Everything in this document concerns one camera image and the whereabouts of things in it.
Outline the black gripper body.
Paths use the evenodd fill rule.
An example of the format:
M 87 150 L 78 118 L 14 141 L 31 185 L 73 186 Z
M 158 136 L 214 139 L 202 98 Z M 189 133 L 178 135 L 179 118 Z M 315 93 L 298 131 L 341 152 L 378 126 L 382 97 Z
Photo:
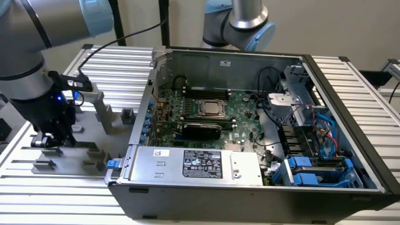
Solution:
M 62 91 L 50 90 L 38 98 L 10 101 L 23 118 L 34 125 L 35 131 L 51 134 L 54 141 L 63 142 L 62 129 L 73 131 L 77 110 L 74 101 L 66 99 Z

